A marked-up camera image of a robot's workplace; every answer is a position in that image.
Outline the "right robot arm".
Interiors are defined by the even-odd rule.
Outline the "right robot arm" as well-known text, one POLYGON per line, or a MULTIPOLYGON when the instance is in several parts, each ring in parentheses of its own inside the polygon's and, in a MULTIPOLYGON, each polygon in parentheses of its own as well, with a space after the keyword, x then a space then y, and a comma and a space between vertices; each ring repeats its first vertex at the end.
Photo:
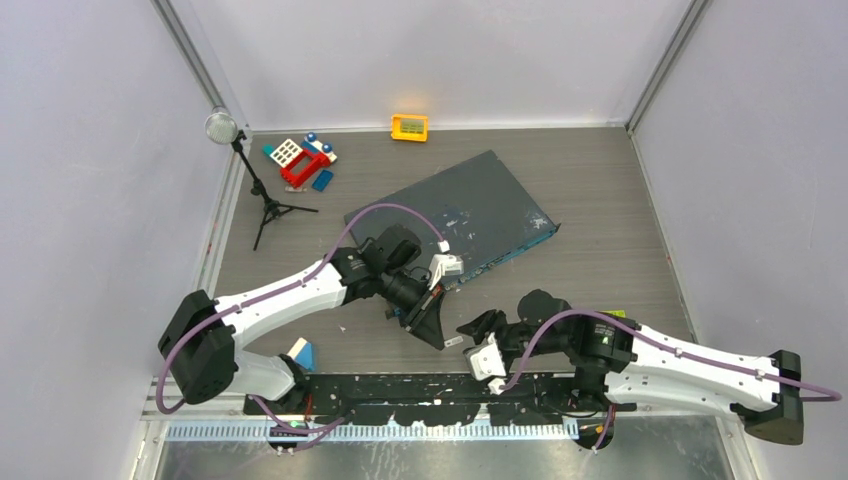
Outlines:
POLYGON ((472 377, 493 395, 515 389, 529 359, 563 354, 574 376, 539 393, 545 413, 615 414, 659 405, 735 418, 759 440, 803 442, 801 362, 793 352, 727 353, 625 316, 574 309, 540 289, 521 299, 517 314, 511 323, 492 309, 457 329, 474 341, 464 352, 472 377))

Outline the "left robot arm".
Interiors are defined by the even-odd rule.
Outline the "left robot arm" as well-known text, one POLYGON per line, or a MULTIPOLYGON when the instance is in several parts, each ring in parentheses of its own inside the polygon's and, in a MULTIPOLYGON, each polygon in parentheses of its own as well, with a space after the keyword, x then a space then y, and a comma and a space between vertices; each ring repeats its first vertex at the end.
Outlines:
POLYGON ((263 335, 315 312, 380 296, 400 311, 407 332, 438 350, 444 347, 439 311, 441 280, 459 274, 463 260, 438 244, 427 273, 409 264, 421 253, 418 237, 393 225, 359 247, 327 254, 305 271, 242 294, 212 299, 204 290, 186 295, 158 348, 182 398, 196 405, 224 392, 270 401, 280 412, 298 412, 307 389, 289 355, 262 356, 247 346, 263 335))

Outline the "dark grey network switch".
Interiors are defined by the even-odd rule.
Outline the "dark grey network switch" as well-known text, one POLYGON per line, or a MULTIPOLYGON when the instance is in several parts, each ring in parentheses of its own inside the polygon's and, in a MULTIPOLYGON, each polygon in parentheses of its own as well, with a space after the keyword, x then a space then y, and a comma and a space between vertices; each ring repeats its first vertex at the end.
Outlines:
POLYGON ((464 262, 444 276, 452 290, 555 235, 560 224, 531 197, 497 154, 488 150, 377 201, 415 210, 464 262))

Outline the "silver SFP module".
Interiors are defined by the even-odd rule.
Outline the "silver SFP module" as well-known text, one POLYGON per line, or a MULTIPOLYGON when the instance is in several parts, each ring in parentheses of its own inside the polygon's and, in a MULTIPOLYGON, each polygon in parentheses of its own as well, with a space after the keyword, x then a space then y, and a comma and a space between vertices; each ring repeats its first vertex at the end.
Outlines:
POLYGON ((450 347, 453 347, 453 346, 457 346, 457 345, 461 344, 463 341, 464 341, 464 338, 462 336, 455 336, 455 337, 452 337, 450 339, 445 340, 444 341, 444 347, 450 348, 450 347))

